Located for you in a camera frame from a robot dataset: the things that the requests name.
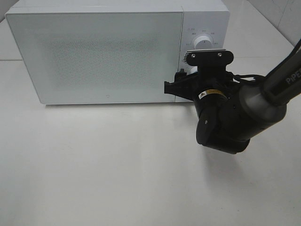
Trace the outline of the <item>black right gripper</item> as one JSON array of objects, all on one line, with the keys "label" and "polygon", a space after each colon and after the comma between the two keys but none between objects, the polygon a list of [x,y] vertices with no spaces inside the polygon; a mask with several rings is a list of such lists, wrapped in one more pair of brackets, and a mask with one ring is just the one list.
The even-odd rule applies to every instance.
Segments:
[{"label": "black right gripper", "polygon": [[203,67],[187,74],[184,69],[176,72],[174,82],[164,81],[164,93],[194,100],[205,90],[216,89],[226,97],[233,96],[233,73],[226,71],[226,67]]}]

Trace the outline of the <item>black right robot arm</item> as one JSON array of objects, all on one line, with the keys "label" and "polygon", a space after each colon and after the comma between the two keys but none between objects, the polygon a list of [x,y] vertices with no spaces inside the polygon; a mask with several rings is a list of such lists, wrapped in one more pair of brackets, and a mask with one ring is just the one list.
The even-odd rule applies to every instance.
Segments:
[{"label": "black right robot arm", "polygon": [[190,100],[198,115],[198,144],[236,154],[252,137],[283,120],[287,103],[301,92],[301,45],[267,75],[227,71],[233,53],[225,49],[189,50],[184,62],[197,68],[180,70],[164,92]]}]

